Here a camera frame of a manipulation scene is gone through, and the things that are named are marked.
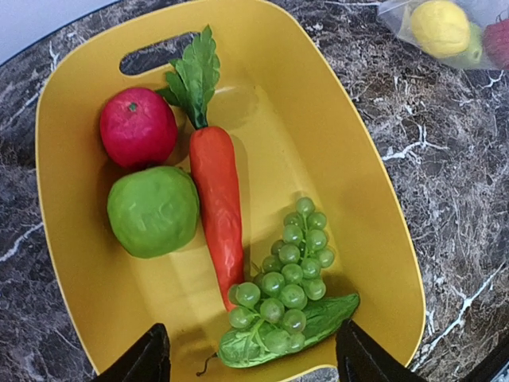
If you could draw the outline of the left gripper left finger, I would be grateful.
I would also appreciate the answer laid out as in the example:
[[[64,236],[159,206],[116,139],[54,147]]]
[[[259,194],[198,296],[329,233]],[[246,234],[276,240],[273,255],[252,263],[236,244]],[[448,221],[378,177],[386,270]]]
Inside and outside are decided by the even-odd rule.
[[[169,382],[170,342],[162,323],[152,325],[93,382]]]

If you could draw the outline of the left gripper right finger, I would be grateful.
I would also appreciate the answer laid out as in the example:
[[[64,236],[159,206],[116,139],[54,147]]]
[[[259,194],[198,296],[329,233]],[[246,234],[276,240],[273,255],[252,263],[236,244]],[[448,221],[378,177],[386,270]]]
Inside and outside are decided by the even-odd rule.
[[[339,381],[425,381],[395,360],[353,320],[336,333]]]

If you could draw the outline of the green toy grapes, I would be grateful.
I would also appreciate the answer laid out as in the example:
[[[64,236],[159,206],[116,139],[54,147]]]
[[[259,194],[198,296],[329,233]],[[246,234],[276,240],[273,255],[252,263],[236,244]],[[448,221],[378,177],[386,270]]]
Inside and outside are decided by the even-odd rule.
[[[259,273],[228,291],[235,304],[228,315],[231,329],[247,328],[257,317],[278,323],[286,311],[303,310],[309,302],[324,297],[321,272],[335,260],[328,247],[326,225],[326,215],[316,209],[310,197],[297,200]]]

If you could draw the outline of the green toy apple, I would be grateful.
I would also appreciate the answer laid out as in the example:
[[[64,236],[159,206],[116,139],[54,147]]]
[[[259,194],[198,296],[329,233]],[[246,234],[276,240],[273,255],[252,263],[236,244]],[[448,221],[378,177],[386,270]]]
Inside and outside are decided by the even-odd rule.
[[[108,194],[107,215],[125,250],[133,257],[151,259],[193,240],[200,201],[187,172],[156,166],[118,179]]]

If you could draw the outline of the red toy apple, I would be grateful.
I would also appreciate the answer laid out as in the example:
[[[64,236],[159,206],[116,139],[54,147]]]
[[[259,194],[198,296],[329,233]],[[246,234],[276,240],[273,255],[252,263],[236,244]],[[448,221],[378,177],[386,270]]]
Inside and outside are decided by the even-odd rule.
[[[108,100],[99,129],[111,160],[130,170],[163,163],[178,137],[170,106],[155,91],[141,87],[128,88]]]

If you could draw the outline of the yellow plastic basket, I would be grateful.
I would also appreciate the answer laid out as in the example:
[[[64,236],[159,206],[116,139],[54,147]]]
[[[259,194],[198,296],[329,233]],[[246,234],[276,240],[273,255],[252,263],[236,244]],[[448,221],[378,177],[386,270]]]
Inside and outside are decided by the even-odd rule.
[[[154,323],[170,338],[174,381],[279,381],[335,366],[328,338],[291,357],[233,369],[212,360],[227,331],[202,233],[185,248],[135,259],[106,215],[122,170],[99,137],[103,105],[125,88],[162,88],[169,66],[128,76],[136,49],[210,26],[220,81],[208,121],[231,135],[242,203],[243,246],[261,263],[301,195],[328,218],[336,250],[327,292],[360,296],[355,322],[401,364],[422,339],[425,297],[397,197],[347,92],[297,21],[264,1],[192,1],[105,31],[65,57],[37,105],[41,211],[52,263],[76,332],[97,372]]]

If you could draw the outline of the green toy pear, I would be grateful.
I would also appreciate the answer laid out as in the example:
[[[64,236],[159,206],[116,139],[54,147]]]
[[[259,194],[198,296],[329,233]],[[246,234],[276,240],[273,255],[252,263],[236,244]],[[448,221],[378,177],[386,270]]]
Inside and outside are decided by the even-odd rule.
[[[475,23],[470,23],[470,41],[468,47],[459,57],[461,68],[471,68],[477,66],[483,56],[482,29]]]

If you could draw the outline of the yellow toy lemon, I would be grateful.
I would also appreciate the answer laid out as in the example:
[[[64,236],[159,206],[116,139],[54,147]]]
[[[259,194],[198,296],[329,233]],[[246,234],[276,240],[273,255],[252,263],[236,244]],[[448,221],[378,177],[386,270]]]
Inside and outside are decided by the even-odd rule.
[[[435,58],[456,56],[468,47],[470,24],[452,1],[426,1],[410,15],[410,29],[421,49]]]

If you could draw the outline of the clear dotted zip bag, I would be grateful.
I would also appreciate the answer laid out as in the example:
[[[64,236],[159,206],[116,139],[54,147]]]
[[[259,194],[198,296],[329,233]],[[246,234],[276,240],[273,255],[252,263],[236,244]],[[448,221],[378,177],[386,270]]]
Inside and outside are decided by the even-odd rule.
[[[384,1],[378,16],[452,68],[508,70],[507,1]]]

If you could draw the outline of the red toy tomato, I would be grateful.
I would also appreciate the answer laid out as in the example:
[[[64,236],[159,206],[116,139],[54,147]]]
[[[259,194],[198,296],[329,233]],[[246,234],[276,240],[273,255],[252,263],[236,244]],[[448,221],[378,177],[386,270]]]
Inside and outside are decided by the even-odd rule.
[[[508,70],[509,20],[503,19],[488,25],[483,34],[484,51],[491,62],[499,69]]]

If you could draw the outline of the orange toy carrot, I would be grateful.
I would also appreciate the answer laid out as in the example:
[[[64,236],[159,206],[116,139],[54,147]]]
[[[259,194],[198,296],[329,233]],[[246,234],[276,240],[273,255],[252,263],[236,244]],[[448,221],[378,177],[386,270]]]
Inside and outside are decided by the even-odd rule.
[[[201,221],[216,271],[223,304],[235,304],[228,291],[244,282],[242,216],[235,151],[230,135],[220,127],[192,133],[189,146],[192,178],[200,197]]]

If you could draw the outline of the green toy leafy vegetable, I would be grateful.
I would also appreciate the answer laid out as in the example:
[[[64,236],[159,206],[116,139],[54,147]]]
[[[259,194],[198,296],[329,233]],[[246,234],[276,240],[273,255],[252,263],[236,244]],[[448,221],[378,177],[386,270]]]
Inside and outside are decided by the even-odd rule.
[[[220,59],[211,27],[206,25],[184,48],[182,57],[169,63],[173,70],[165,74],[167,85],[157,93],[183,109],[195,129],[207,127],[208,103],[220,80]]]

